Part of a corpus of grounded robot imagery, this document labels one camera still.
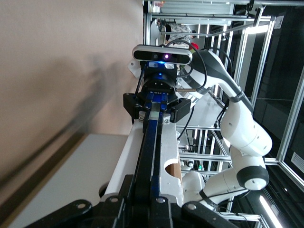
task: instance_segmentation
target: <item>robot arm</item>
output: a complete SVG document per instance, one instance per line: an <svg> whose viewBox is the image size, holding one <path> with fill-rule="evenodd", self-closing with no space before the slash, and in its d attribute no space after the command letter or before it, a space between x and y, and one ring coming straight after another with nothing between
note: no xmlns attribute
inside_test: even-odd
<svg viewBox="0 0 304 228"><path fill-rule="evenodd" d="M203 199L202 203L212 208L214 204L231 196L247 190L260 190L268 184L269 176L263 156L270 151L272 141L267 132L253 120L251 103L227 73L219 57L208 51L201 51L200 54L205 61L208 74L204 92L214 85L219 85L230 100L229 108L221 122L221 134L231 143L233 167L210 177L204 188L199 191L199 195L194 194L198 191L193 189L197 185L186 184L184 195L185 201ZM204 82L204 71L197 54L193 55L191 65L191 75L179 81L184 88L190 88L193 84L202 85ZM186 66L181 74L189 70L190 66ZM199 97L197 93L189 93L188 97ZM195 175L190 178L197 182L201 181Z"/></svg>

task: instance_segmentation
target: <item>screw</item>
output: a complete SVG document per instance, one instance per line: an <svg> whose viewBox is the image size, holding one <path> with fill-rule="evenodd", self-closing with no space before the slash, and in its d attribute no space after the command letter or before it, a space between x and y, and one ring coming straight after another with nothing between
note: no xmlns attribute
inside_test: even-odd
<svg viewBox="0 0 304 228"><path fill-rule="evenodd" d="M116 203L118 201L118 198L114 197L110 199L111 203Z"/></svg>
<svg viewBox="0 0 304 228"><path fill-rule="evenodd" d="M77 205L77 208L78 209L82 209L82 208L84 208L86 205L84 204L84 203L81 203L81 204L78 204Z"/></svg>
<svg viewBox="0 0 304 228"><path fill-rule="evenodd" d="M158 202L158 203L164 203L164 202L166 202L166 201L165 201L164 198L159 197L159 198L156 199L156 202Z"/></svg>
<svg viewBox="0 0 304 228"><path fill-rule="evenodd" d="M196 206L194 204L190 203L190 204L187 205L187 208L190 209L190 210L195 210Z"/></svg>

